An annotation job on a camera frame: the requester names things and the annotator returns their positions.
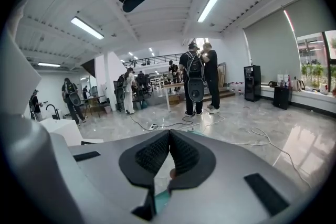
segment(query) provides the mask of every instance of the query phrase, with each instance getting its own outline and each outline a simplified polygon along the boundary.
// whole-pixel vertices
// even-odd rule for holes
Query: wooden staircase
[[[224,88],[219,89],[219,98],[226,98],[226,97],[231,97],[235,95],[236,94],[234,92],[230,92],[229,90],[226,90]],[[203,102],[205,101],[211,101],[211,95],[209,92],[206,92],[204,94]]]

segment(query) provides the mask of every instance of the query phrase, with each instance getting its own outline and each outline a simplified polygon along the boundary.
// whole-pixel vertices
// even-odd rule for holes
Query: glossy floor
[[[310,185],[315,186],[323,181],[334,155],[335,119],[292,106],[288,110],[282,110],[274,107],[268,100],[252,103],[239,96],[222,99],[220,107],[219,115],[225,118],[224,120],[204,110],[201,116],[187,118],[191,119],[193,124],[199,123],[199,125],[186,127],[179,124],[171,128],[186,127],[183,129],[185,131],[201,130],[206,136],[231,143],[267,142],[265,137],[251,131],[252,127],[258,127],[269,135],[275,145],[291,155],[296,168]],[[159,126],[181,123],[184,111],[184,102],[172,106],[170,113],[167,111],[166,104],[161,104],[136,111],[132,118],[148,129],[152,123]],[[100,138],[105,142],[148,132],[124,112],[104,114],[101,118],[89,115],[87,122],[81,124],[79,129],[84,138]],[[242,146],[282,171],[302,190],[308,188],[293,169],[288,155],[271,145]],[[156,193],[167,187],[170,180],[169,171],[172,168],[174,168],[174,162],[169,155],[155,178]]]

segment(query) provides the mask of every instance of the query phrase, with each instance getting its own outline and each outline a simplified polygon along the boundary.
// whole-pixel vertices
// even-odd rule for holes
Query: ceiling
[[[28,0],[16,42],[33,65],[43,61],[76,69],[98,54],[112,50],[126,54],[140,50],[145,42],[219,38],[223,29],[262,0],[219,0],[205,21],[197,23],[207,1],[146,0],[124,13],[118,0]],[[73,25],[75,16],[104,39]]]

